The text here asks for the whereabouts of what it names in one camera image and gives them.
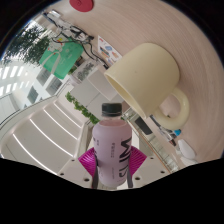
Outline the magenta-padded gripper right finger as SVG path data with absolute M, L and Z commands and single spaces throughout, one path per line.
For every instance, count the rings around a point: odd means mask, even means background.
M 167 175 L 167 169 L 156 156 L 146 156 L 134 146 L 131 147 L 127 185 L 140 188 Z

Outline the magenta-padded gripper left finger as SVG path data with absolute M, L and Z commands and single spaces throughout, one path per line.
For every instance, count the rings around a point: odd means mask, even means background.
M 98 186 L 98 171 L 94 149 L 90 148 L 79 158 L 70 159 L 58 175 L 81 187 L 96 189 Z

